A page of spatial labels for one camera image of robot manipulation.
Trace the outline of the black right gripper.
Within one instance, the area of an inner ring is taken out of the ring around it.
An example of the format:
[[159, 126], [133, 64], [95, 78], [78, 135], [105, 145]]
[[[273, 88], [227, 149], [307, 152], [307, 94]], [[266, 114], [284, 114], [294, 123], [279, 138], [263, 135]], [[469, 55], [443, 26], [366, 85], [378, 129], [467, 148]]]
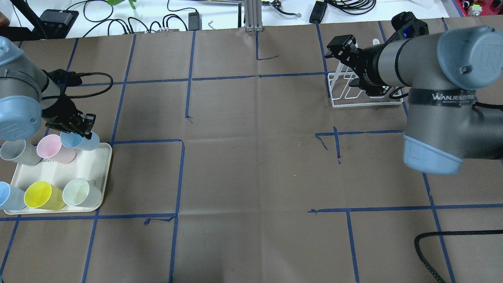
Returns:
[[385, 95], [387, 85], [381, 79], [378, 71], [378, 60], [383, 50], [383, 46], [372, 46], [365, 49], [350, 46], [343, 49], [343, 62], [357, 75], [357, 78], [350, 81], [350, 87], [357, 87], [365, 91], [369, 97]]

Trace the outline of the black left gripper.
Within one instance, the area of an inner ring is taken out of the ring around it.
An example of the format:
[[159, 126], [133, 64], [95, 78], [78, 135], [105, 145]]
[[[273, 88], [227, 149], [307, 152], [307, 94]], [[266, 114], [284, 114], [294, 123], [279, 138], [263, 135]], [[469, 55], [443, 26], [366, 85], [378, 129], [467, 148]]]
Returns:
[[84, 114], [79, 111], [74, 102], [68, 97], [59, 97], [56, 102], [42, 111], [45, 127], [60, 132], [74, 133], [83, 139], [92, 138], [95, 124], [95, 114]]

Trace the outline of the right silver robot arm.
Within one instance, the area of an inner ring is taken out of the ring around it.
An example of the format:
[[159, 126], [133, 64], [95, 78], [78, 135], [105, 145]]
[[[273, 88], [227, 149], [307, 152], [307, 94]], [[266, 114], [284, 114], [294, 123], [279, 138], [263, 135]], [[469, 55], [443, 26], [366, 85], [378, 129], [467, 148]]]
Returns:
[[365, 49], [335, 37], [330, 55], [352, 68], [357, 86], [408, 87], [404, 163], [417, 171], [456, 174], [464, 159], [502, 159], [502, 107], [477, 102], [476, 91], [502, 72], [502, 33], [491, 26], [447, 30]]

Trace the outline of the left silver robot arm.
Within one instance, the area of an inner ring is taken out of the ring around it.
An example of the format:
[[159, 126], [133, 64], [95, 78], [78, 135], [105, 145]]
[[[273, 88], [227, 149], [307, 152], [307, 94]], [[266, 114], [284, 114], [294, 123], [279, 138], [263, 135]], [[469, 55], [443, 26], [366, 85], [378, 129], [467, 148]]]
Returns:
[[42, 125], [60, 132], [92, 137], [95, 114], [77, 109], [66, 95], [68, 86], [79, 86], [83, 74], [57, 69], [42, 70], [22, 49], [0, 38], [0, 137], [26, 140]]

